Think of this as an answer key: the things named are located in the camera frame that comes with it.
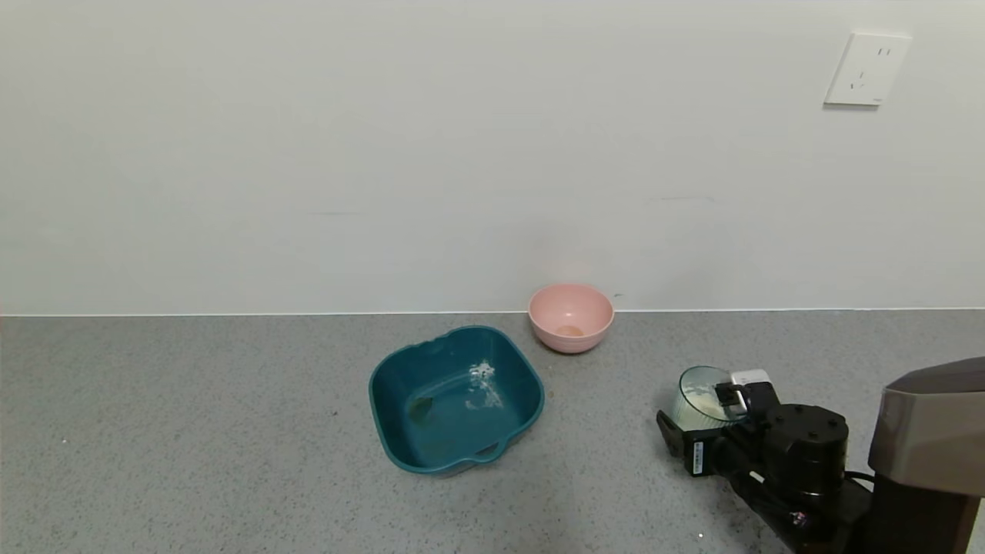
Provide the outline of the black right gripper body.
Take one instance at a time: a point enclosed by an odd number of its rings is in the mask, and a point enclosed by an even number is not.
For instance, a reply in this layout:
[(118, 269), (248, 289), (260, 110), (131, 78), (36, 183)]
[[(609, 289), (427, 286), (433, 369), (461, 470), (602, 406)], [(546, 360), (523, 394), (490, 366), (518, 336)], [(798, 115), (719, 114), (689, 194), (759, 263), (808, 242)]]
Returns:
[(766, 428), (750, 420), (683, 432), (683, 460), (694, 477), (719, 476), (739, 486), (760, 486)]

